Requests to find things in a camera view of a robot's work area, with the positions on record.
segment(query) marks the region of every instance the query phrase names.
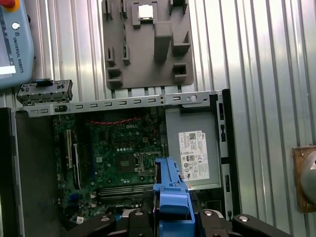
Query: bolt head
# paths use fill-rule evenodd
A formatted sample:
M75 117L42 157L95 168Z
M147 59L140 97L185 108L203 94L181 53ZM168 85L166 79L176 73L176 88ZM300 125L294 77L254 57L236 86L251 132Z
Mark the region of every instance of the bolt head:
M239 219L240 221L242 221L242 222L247 222L247 221L249 221L249 219L248 219L247 217L245 217L245 216L239 216L238 219Z
M109 219L109 217L107 217L107 216L103 216L102 218L101 218L101 221L103 221L103 222L106 222L106 221L109 221L110 219Z
M207 216L211 216L211 215L213 215L213 212L211 212L211 211L204 211L204 214L207 215Z

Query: power supply label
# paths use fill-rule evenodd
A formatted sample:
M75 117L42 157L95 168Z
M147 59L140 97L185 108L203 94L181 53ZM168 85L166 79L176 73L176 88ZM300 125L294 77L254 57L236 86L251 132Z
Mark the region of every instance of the power supply label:
M209 179L205 133L179 132L179 145L184 180Z

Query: metal bracket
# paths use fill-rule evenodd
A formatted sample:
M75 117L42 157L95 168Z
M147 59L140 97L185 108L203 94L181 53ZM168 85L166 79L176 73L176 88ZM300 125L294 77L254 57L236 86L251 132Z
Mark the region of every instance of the metal bracket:
M70 102L73 98L71 80L51 81L39 80L35 83L23 84L17 94L23 106L34 106L36 103Z

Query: barcode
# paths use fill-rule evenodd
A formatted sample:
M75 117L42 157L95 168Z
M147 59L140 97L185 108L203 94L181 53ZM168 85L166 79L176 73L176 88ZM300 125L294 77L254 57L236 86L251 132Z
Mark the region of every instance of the barcode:
M197 136L195 133L189 133L189 139L190 140L196 140L197 139Z
M77 224L82 224L83 223L83 217L77 216Z

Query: motherboard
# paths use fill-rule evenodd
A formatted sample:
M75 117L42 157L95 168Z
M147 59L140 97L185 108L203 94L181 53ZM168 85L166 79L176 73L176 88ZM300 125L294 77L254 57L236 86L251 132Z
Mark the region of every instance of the motherboard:
M81 224L102 212L120 217L153 189L165 157L159 109L60 115L53 119L61 218Z

